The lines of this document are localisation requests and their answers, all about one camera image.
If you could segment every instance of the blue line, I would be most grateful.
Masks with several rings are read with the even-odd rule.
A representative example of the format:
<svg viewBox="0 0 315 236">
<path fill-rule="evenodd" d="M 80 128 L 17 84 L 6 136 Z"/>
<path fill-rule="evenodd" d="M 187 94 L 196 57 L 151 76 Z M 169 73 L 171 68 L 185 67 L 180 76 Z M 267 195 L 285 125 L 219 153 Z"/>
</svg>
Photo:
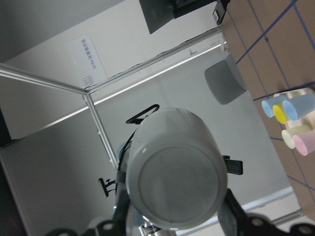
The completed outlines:
<svg viewBox="0 0 315 236">
<path fill-rule="evenodd" d="M 305 23 L 304 23 L 304 20 L 303 20 L 303 18 L 302 18 L 302 16 L 301 16 L 299 10 L 297 9 L 297 6 L 295 5 L 295 3 L 293 4 L 293 7 L 294 7 L 294 9 L 295 9 L 295 11 L 296 11 L 297 16 L 299 17 L 299 19 L 300 19 L 300 21 L 301 21 L 301 24 L 302 24 L 302 26 L 303 26 L 303 28 L 304 28 L 306 34 L 307 34 L 307 37 L 309 38 L 309 40 L 310 40 L 310 42 L 311 42 L 311 44 L 312 44 L 312 46 L 313 46 L 313 49 L 315 50 L 315 42 L 314 42 L 314 40 L 313 40 L 313 38 L 312 38 L 312 36 L 311 36 L 309 30 L 307 29 L 307 27 L 306 27 L 306 25 L 305 25 Z"/>
<path fill-rule="evenodd" d="M 315 81 L 309 82 L 309 83 L 306 83 L 306 84 L 302 84 L 302 85 L 299 85 L 299 86 L 291 87 L 291 88 L 286 89 L 286 90 L 281 90 L 279 92 L 287 92 L 287 91 L 293 91 L 293 90 L 297 90 L 297 89 L 304 89 L 304 88 L 307 88 L 307 87 L 313 86 L 313 85 L 315 85 Z M 255 98 L 255 99 L 253 99 L 253 101 L 257 101 L 257 100 L 260 100 L 260 99 L 263 99 L 263 98 L 266 98 L 266 97 L 273 96 L 273 95 L 275 95 L 276 93 L 279 93 L 279 92 L 274 92 L 274 93 L 270 93 L 270 94 L 267 94 L 267 95 Z"/>
<path fill-rule="evenodd" d="M 303 185 L 303 186 L 305 186 L 305 187 L 307 187 L 307 188 L 310 188 L 311 190 L 315 191 L 315 188 L 310 187 L 309 185 L 307 185 L 307 184 L 305 184 L 305 183 L 303 183 L 303 182 L 297 180 L 296 178 L 293 178 L 292 176 L 289 176 L 289 175 L 286 175 L 286 176 L 287 176 L 288 178 L 290 178 L 290 179 L 292 179 L 292 180 L 294 180 L 294 181 L 300 183 L 301 185 Z"/>
<path fill-rule="evenodd" d="M 277 19 L 266 29 L 266 31 L 246 50 L 246 52 L 237 60 L 236 64 L 240 62 L 241 59 L 244 58 L 244 56 L 246 56 L 246 54 L 259 42 L 259 40 L 261 40 L 266 33 L 273 27 L 275 26 L 275 24 L 282 18 L 282 16 L 285 15 L 285 13 L 287 13 L 290 8 L 293 6 L 293 4 L 296 2 L 296 0 L 292 0 L 292 3 L 289 4 L 289 6 L 286 7 L 286 9 L 280 14 L 280 16 L 277 17 Z"/>
<path fill-rule="evenodd" d="M 297 159 L 297 157 L 296 157 L 294 151 L 293 151 L 293 150 L 291 150 L 291 151 L 292 151 L 293 156 L 294 156 L 294 159 L 295 159 L 295 161 L 296 161 L 296 163 L 297 163 L 297 165 L 298 165 L 298 167 L 299 167 L 299 169 L 300 169 L 300 171 L 301 171 L 301 173 L 302 173 L 302 176 L 303 176 L 303 179 L 304 179 L 306 185 L 309 186 L 309 184 L 307 183 L 307 180 L 306 180 L 306 178 L 305 178 L 304 172 L 303 172 L 303 170 L 302 170 L 302 168 L 301 168 L 301 165 L 300 165 L 300 163 L 299 163 L 299 160 Z M 312 196 L 313 202 L 315 203 L 315 198 L 314 198 L 312 192 L 310 191 L 310 189 L 309 189 L 309 192 L 310 192 L 310 194 L 311 194 L 311 196 Z"/>
<path fill-rule="evenodd" d="M 236 27 L 236 24 L 235 24 L 235 22 L 234 22 L 234 20 L 233 20 L 233 17 L 231 16 L 231 14 L 230 14 L 229 12 L 227 12 L 227 13 L 228 13 L 229 17 L 231 18 L 231 21 L 232 21 L 232 23 L 233 23 L 233 25 L 234 25 L 234 27 L 235 27 L 235 30 L 236 30 L 238 36 L 239 36 L 240 39 L 241 39 L 241 42 L 242 42 L 242 44 L 243 44 L 243 47 L 244 47 L 245 50 L 246 50 L 246 45 L 245 45 L 245 43 L 244 43 L 244 41 L 243 41 L 243 39 L 242 39 L 242 37 L 241 37 L 240 32 L 238 31 L 238 29 L 237 29 L 237 27 Z M 259 82 L 260 82 L 260 85 L 262 86 L 262 89 L 264 90 L 265 94 L 267 94 L 267 89 L 266 89 L 264 83 L 262 82 L 262 79 L 261 79 L 261 77 L 260 77 L 260 75 L 259 75 L 259 73 L 258 73 L 258 71 L 257 71 L 257 69 L 256 69 L 256 66 L 254 65 L 254 63 L 253 63 L 253 61 L 252 61 L 252 58 L 251 58 L 251 56 L 250 56 L 249 54 L 248 54 L 248 57 L 249 57 L 249 59 L 250 59 L 250 61 L 251 61 L 251 64 L 252 64 L 252 66 L 253 66 L 253 68 L 254 68 L 254 71 L 255 71 L 255 73 L 256 73 L 258 79 L 259 79 Z"/>
<path fill-rule="evenodd" d="M 253 8 L 251 2 L 250 2 L 249 0 L 247 0 L 247 2 L 248 2 L 248 4 L 249 4 L 250 7 L 251 7 L 252 12 L 254 13 L 254 16 L 255 16 L 256 20 L 258 21 L 258 24 L 259 24 L 259 27 L 260 27 L 261 31 L 264 32 L 264 30 L 263 30 L 263 28 L 262 28 L 262 25 L 261 25 L 261 23 L 260 23 L 260 20 L 259 20 L 257 14 L 256 14 L 256 12 L 255 12 L 255 10 L 254 10 L 254 8 Z M 279 61 L 278 61 L 278 58 L 276 57 L 276 54 L 275 54 L 273 48 L 271 47 L 271 45 L 270 45 L 270 43 L 269 43 L 269 40 L 268 40 L 268 38 L 267 38 L 266 36 L 265 36 L 265 39 L 266 39 L 266 42 L 267 42 L 267 44 L 268 44 L 268 46 L 269 46 L 269 48 L 270 48 L 270 51 L 271 51 L 271 53 L 272 53 L 272 56 L 273 56 L 274 59 L 276 60 L 276 64 L 277 64 L 277 66 L 278 66 L 278 68 L 279 68 L 279 70 L 280 70 L 280 72 L 281 72 L 281 74 L 282 74 L 282 76 L 283 76 L 283 78 L 284 78 L 284 81 L 285 81 L 287 87 L 290 88 L 290 84 L 289 84 L 288 80 L 286 79 L 286 76 L 285 76 L 284 71 L 282 70 L 282 68 L 281 68 L 281 66 L 280 66 L 280 63 L 279 63 Z"/>
<path fill-rule="evenodd" d="M 278 140 L 278 141 L 283 141 L 283 139 L 275 138 L 275 137 L 270 137 L 270 139 Z"/>
</svg>

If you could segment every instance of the yellow cup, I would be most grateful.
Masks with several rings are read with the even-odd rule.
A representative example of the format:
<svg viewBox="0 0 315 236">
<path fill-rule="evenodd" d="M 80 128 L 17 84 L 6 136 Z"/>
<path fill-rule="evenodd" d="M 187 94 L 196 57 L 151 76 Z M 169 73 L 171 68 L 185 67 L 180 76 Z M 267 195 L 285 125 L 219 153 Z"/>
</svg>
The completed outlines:
<svg viewBox="0 0 315 236">
<path fill-rule="evenodd" d="M 272 110 L 274 111 L 275 117 L 280 124 L 284 124 L 290 120 L 290 118 L 287 117 L 287 115 L 284 112 L 284 107 L 282 103 L 274 105 L 272 107 Z"/>
</svg>

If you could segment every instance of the blue cup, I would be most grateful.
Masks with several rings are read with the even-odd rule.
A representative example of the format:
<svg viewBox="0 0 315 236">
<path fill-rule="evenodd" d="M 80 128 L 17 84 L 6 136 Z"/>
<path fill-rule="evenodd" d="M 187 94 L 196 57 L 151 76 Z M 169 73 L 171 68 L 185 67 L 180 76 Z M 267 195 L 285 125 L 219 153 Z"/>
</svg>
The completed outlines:
<svg viewBox="0 0 315 236">
<path fill-rule="evenodd" d="M 269 98 L 267 100 L 262 101 L 261 106 L 266 116 L 269 118 L 273 117 L 275 114 L 272 107 L 274 105 L 282 103 L 285 100 L 287 100 L 287 97 L 284 94 L 280 94 L 277 97 Z"/>
<path fill-rule="evenodd" d="M 307 93 L 283 102 L 283 109 L 291 120 L 298 120 L 315 110 L 315 96 Z"/>
</svg>

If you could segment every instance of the metal bar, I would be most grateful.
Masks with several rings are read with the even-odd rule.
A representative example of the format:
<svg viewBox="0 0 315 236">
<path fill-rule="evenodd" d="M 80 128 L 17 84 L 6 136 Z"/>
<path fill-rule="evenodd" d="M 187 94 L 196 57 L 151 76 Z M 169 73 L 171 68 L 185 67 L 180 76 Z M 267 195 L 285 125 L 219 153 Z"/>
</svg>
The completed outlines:
<svg viewBox="0 0 315 236">
<path fill-rule="evenodd" d="M 290 222 L 292 220 L 298 219 L 304 215 L 305 215 L 304 211 L 302 209 L 298 209 L 298 210 L 291 212 L 287 215 L 284 215 L 284 216 L 281 216 L 277 219 L 272 220 L 272 223 L 275 226 L 278 226 L 278 225 L 282 225 L 282 224 L 285 224 L 287 222 Z"/>
<path fill-rule="evenodd" d="M 59 81 L 53 81 L 51 79 L 42 78 L 36 75 L 29 74 L 25 71 L 19 70 L 17 68 L 5 65 L 3 63 L 0 63 L 0 76 L 28 82 L 34 85 L 41 85 L 49 88 L 54 89 L 62 89 L 70 92 L 75 92 L 78 94 L 87 94 L 88 92 L 83 89 L 76 86 L 72 86 L 69 84 L 65 84 Z"/>
<path fill-rule="evenodd" d="M 106 135 L 106 132 L 105 132 L 105 129 L 104 129 L 104 126 L 99 118 L 99 115 L 97 113 L 97 110 L 94 106 L 94 103 L 93 103 L 93 100 L 92 100 L 92 97 L 90 94 L 86 94 L 86 95 L 83 95 L 83 98 L 85 100 L 85 102 L 87 103 L 88 107 L 90 108 L 90 111 L 91 111 L 91 114 L 92 114 L 92 117 L 93 117 L 93 120 L 95 122 L 95 125 L 97 127 L 97 130 L 98 130 L 98 134 L 100 136 L 100 139 L 105 147 L 105 150 L 107 152 L 107 155 L 109 157 L 109 160 L 110 162 L 113 164 L 113 166 L 118 169 L 118 164 L 117 164 L 117 161 L 116 161 L 116 158 L 115 158 L 115 154 L 113 152 L 113 149 L 112 149 L 112 146 L 107 138 L 107 135 Z"/>
<path fill-rule="evenodd" d="M 118 80 L 121 80 L 121 79 L 123 79 L 129 75 L 132 75 L 132 74 L 134 74 L 134 73 L 136 73 L 136 72 L 138 72 L 138 71 L 140 71 L 140 70 L 142 70 L 142 69 L 144 69 L 150 65 L 153 65 L 153 64 L 155 64 L 155 63 L 157 63 L 157 62 L 159 62 L 159 61 L 161 61 L 167 57 L 170 57 L 171 55 L 174 55 L 174 54 L 176 54 L 176 53 L 178 53 L 178 52 L 180 52 L 180 51 L 182 51 L 182 50 L 184 50 L 184 49 L 186 49 L 186 48 L 188 48 L 188 47 L 190 47 L 196 43 L 199 43 L 199 42 L 201 42 L 201 41 L 203 41 L 203 40 L 205 40 L 205 39 L 207 39 L 207 38 L 209 38 L 215 34 L 218 34 L 220 32 L 221 32 L 221 30 L 220 30 L 219 26 L 217 26 L 213 29 L 210 29 L 210 30 L 190 39 L 190 40 L 183 42 L 182 44 L 176 46 L 175 48 L 172 48 L 168 51 L 160 53 L 156 57 L 151 58 L 151 59 L 149 59 L 143 63 L 140 63 L 138 65 L 135 65 L 134 67 L 132 67 L 132 68 L 130 68 L 130 69 L 128 69 L 122 73 L 114 75 L 113 77 L 111 77 L 107 81 L 100 83 L 94 87 L 88 88 L 87 90 L 88 90 L 89 94 L 96 92 L 103 87 L 106 87 L 106 86 L 108 86 L 108 85 L 110 85 L 110 84 L 112 84 Z"/>
</svg>

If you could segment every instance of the light strip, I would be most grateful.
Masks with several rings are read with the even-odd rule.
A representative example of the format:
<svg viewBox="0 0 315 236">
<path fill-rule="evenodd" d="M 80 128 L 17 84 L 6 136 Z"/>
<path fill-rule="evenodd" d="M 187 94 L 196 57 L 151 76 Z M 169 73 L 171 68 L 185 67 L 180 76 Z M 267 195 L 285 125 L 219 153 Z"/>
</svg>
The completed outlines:
<svg viewBox="0 0 315 236">
<path fill-rule="evenodd" d="M 97 104 L 99 104 L 99 103 L 101 103 L 101 102 L 104 102 L 104 101 L 106 101 L 106 100 L 108 100 L 108 99 L 110 99 L 110 98 L 112 98 L 112 97 L 115 97 L 115 96 L 117 96 L 117 95 L 119 95 L 119 94 L 121 94 L 121 93 L 123 93 L 123 92 L 126 92 L 126 91 L 128 91 L 128 90 L 130 90 L 130 89 L 132 89 L 132 88 L 134 88 L 134 87 L 136 87 L 136 86 L 138 86 L 138 85 L 140 85 L 140 84 L 143 84 L 144 82 L 147 82 L 147 81 L 149 81 L 149 80 L 151 80 L 151 79 L 153 79 L 153 78 L 155 78 L 155 77 L 157 77 L 157 76 L 159 76 L 159 75 L 161 75 L 161 74 L 164 74 L 165 72 L 170 71 L 170 70 L 172 70 L 172 69 L 174 69 L 174 68 L 176 68 L 176 67 L 178 67 L 178 66 L 180 66 L 180 65 L 182 65 L 182 64 L 184 64 L 184 63 L 186 63 L 186 62 L 188 62 L 188 61 L 190 61 L 190 60 L 192 60 L 192 59 L 194 59 L 194 58 L 197 58 L 197 57 L 199 57 L 199 56 L 201 56 L 201 55 L 203 55 L 203 54 L 205 54 L 205 53 L 207 53 L 207 52 L 209 52 L 209 51 L 212 51 L 212 50 L 214 50 L 214 49 L 216 49 L 216 48 L 218 48 L 218 47 L 220 47 L 220 46 L 221 46 L 221 44 L 219 44 L 219 45 L 217 45 L 217 46 L 214 46 L 214 47 L 212 47 L 212 48 L 210 48 L 210 49 L 208 49 L 208 50 L 206 50 L 206 51 L 204 51 L 204 52 L 202 52 L 202 53 L 199 53 L 199 54 L 197 54 L 197 55 L 195 55 L 195 56 L 193 56 L 193 57 L 191 57 L 191 58 L 188 58 L 188 59 L 186 59 L 186 60 L 184 60 L 184 61 L 181 61 L 181 62 L 179 62 L 179 63 L 177 63 L 177 64 L 175 64 L 175 65 L 173 65 L 173 66 L 171 66 L 171 67 L 169 67 L 169 68 L 167 68 L 167 69 L 165 69 L 165 70 L 163 70 L 163 71 L 160 71 L 160 72 L 157 73 L 157 74 L 154 74 L 154 75 L 152 75 L 152 76 L 150 76 L 150 77 L 148 77 L 148 78 L 146 78 L 146 79 L 144 79 L 144 80 L 142 80 L 142 81 L 139 81 L 139 82 L 137 82 L 137 83 L 135 83 L 135 84 L 133 84 L 133 85 L 127 87 L 127 88 L 124 88 L 123 90 L 120 90 L 119 92 L 116 92 L 116 93 L 114 93 L 114 94 L 112 94 L 112 95 L 109 95 L 109 96 L 107 96 L 107 97 L 105 97 L 105 98 L 103 98 L 103 99 L 101 99 L 101 100 L 98 100 L 98 101 L 94 102 L 94 105 L 97 105 Z M 50 123 L 50 124 L 44 126 L 43 129 L 48 128 L 48 127 L 50 127 L 50 126 L 52 126 L 52 125 L 54 125 L 54 124 L 57 124 L 57 123 L 59 123 L 59 122 L 65 120 L 65 119 L 68 119 L 68 118 L 70 118 L 70 117 L 72 117 L 72 116 L 74 116 L 74 115 L 76 115 L 76 114 L 78 114 L 78 113 L 80 113 L 80 112 L 83 112 L 83 111 L 87 110 L 88 108 L 89 108 L 89 107 L 81 108 L 80 110 L 78 110 L 78 111 L 76 111 L 76 112 L 73 112 L 73 113 L 71 113 L 71 114 L 69 114 L 69 115 L 67 115 L 67 116 L 65 116 L 65 117 L 62 117 L 62 118 L 60 118 L 60 119 L 58 119 L 58 120 L 56 120 L 56 121 L 54 121 L 54 122 L 52 122 L 52 123 Z"/>
</svg>

